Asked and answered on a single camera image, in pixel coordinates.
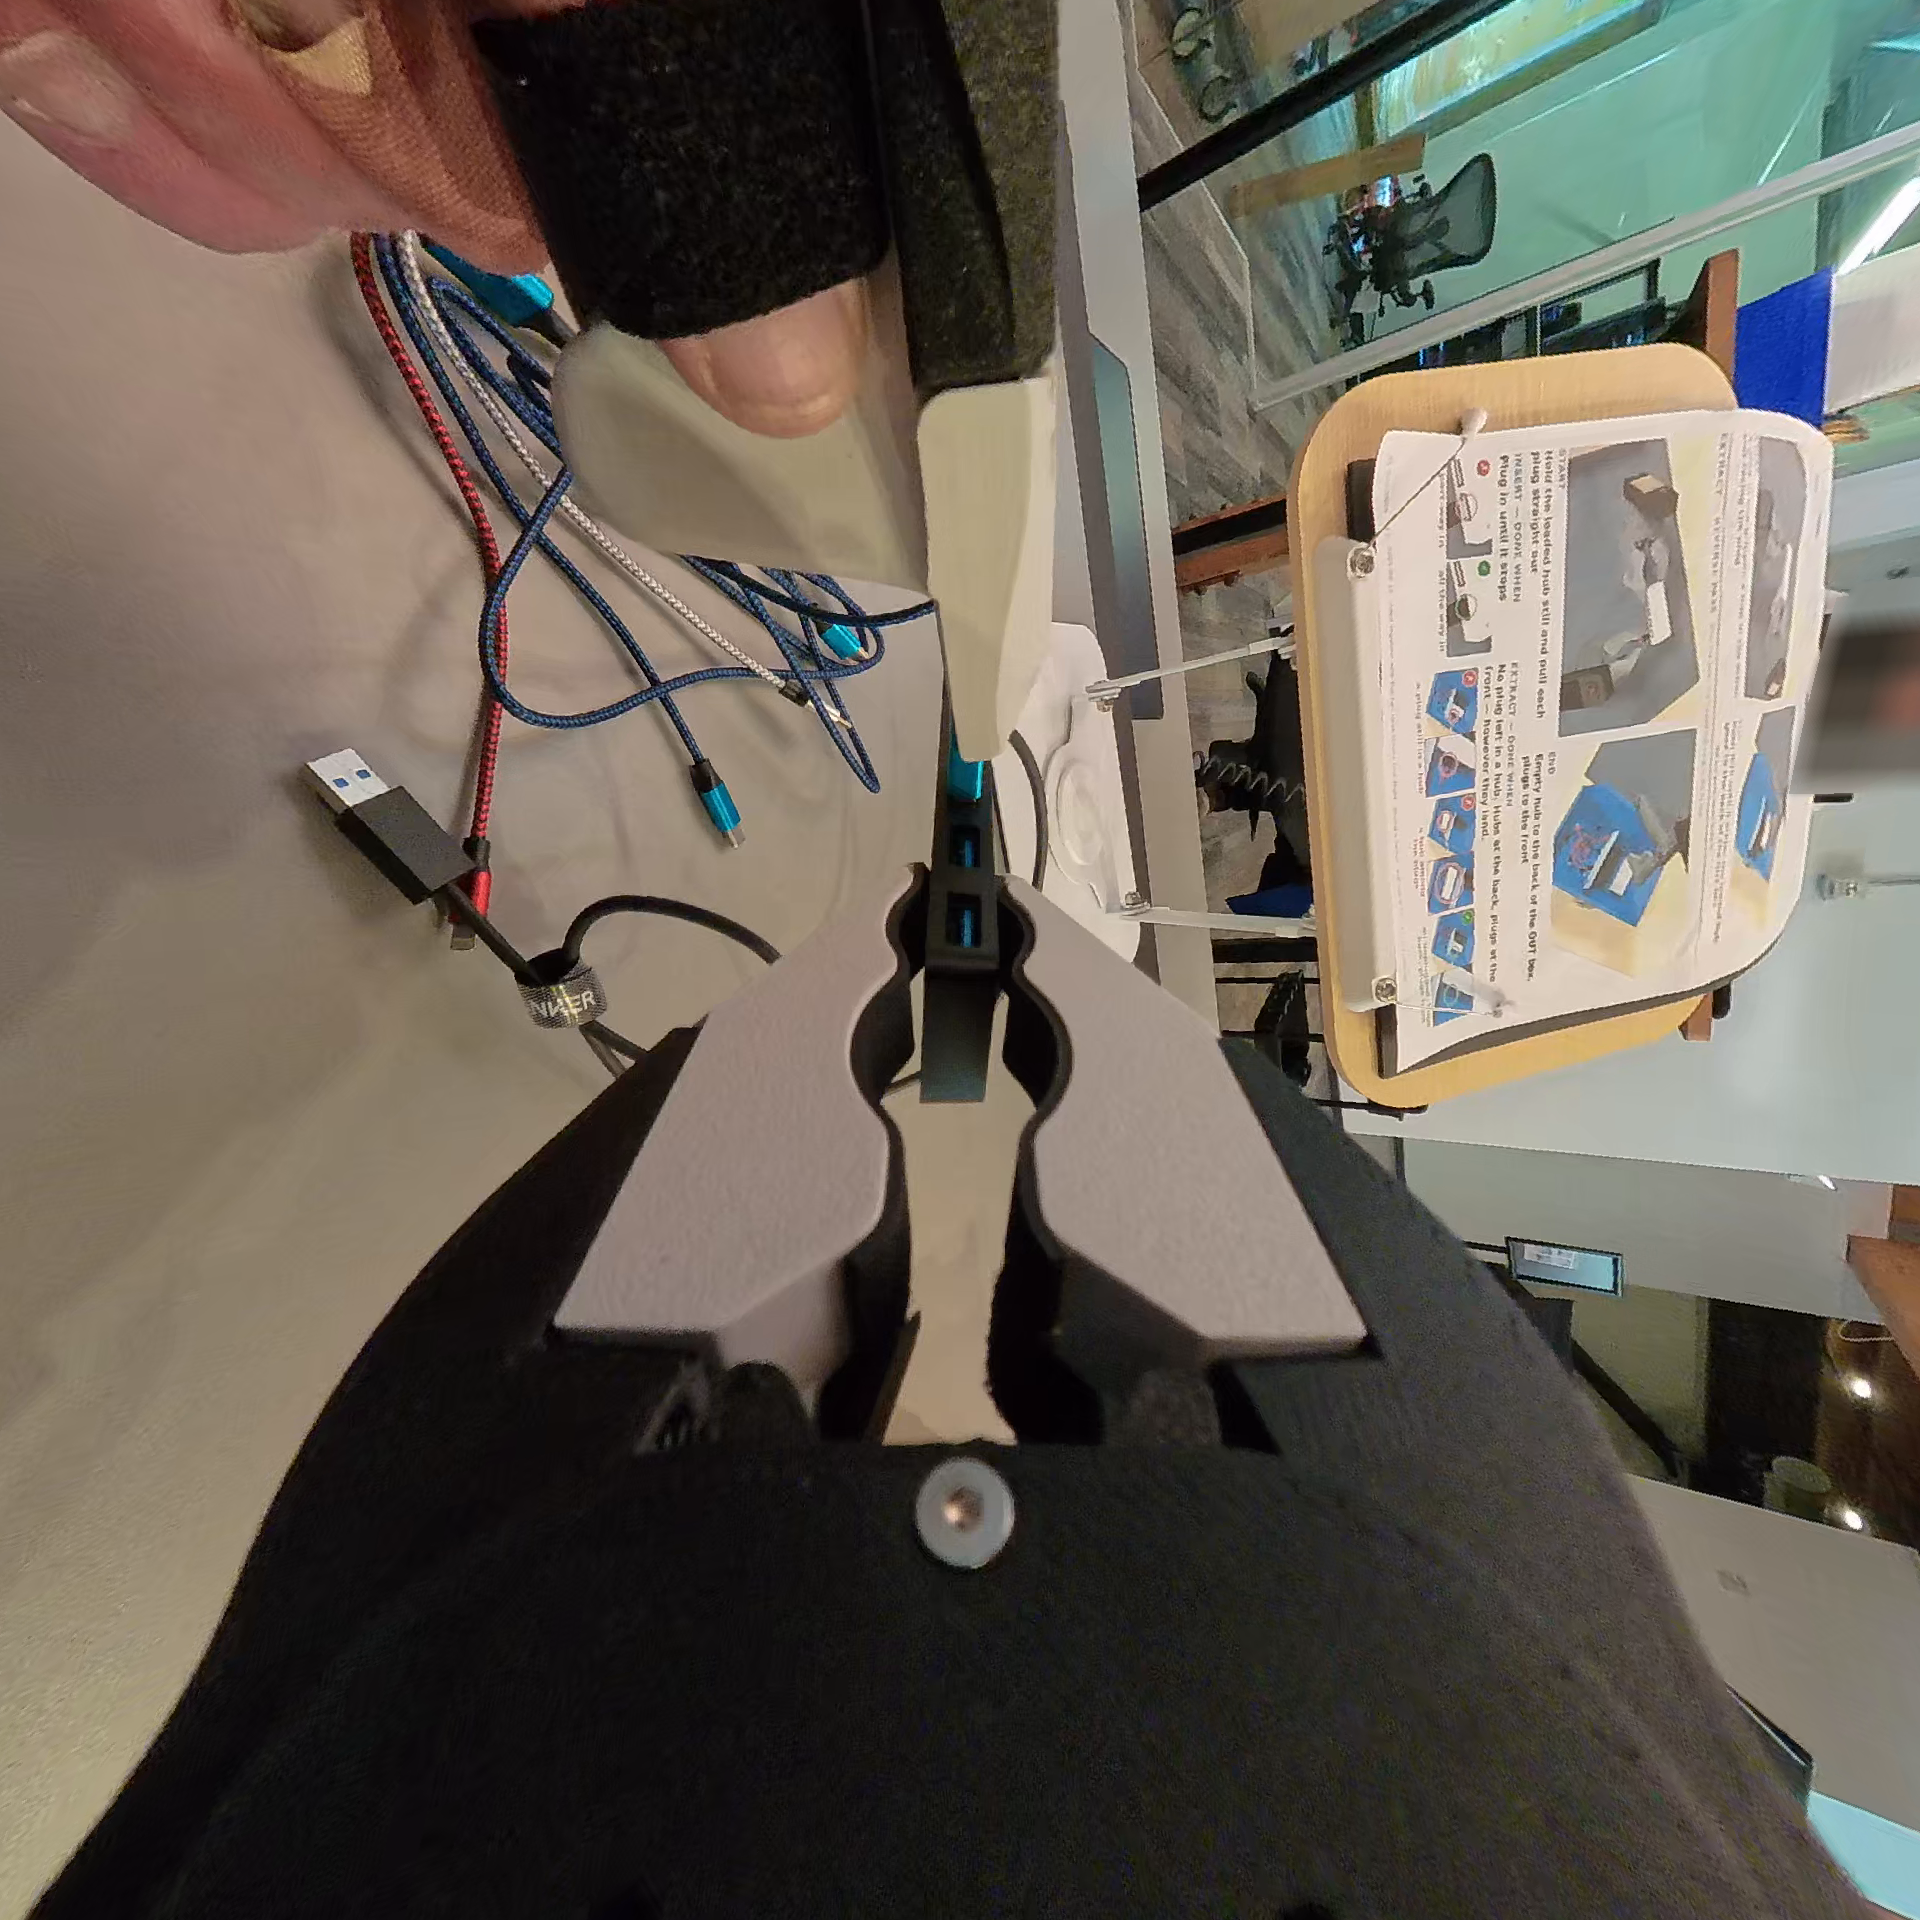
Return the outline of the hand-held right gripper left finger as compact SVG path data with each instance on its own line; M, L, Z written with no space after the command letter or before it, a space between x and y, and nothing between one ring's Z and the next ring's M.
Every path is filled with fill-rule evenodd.
M885 1436L917 1317L884 1098L913 1045L926 879L893 876L704 1018L556 1331L770 1365L822 1436Z

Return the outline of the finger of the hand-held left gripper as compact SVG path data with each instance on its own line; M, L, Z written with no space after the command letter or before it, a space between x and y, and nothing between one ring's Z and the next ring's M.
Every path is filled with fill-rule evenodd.
M999 756L1051 638L1058 373L923 401L926 592L957 756Z

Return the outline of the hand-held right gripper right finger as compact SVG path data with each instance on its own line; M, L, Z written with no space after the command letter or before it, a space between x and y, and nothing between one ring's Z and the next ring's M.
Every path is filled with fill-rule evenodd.
M1003 1064L1030 1102L989 1307L1019 1442L1222 1431L1227 1370L1369 1331L1219 1036L1030 881L1002 885Z

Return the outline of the black usb hub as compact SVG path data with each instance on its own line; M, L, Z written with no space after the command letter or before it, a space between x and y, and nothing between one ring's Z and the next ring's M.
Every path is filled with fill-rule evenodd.
M987 1094L1002 995L999 876L991 860L936 858L917 908L920 1100L965 1106Z

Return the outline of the person's left hand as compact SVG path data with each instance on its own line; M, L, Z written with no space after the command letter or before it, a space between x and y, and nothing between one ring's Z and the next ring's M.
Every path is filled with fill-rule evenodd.
M224 253L414 229L549 263L472 29L575 4L6 1L4 117L111 201Z

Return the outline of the black office chair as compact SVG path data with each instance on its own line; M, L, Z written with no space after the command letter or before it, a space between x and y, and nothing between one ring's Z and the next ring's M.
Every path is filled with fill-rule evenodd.
M1389 175L1351 190L1322 242L1331 321L1350 344L1363 344L1367 323L1389 307L1433 312L1435 275L1484 261L1495 227L1490 152L1469 156L1439 187L1417 171L1407 183Z

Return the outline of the printed instruction sheet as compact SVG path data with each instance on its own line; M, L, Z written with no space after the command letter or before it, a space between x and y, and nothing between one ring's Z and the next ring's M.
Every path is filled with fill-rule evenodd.
M1805 873L1833 450L1765 410L1380 441L1355 611L1381 1070L1709 995Z

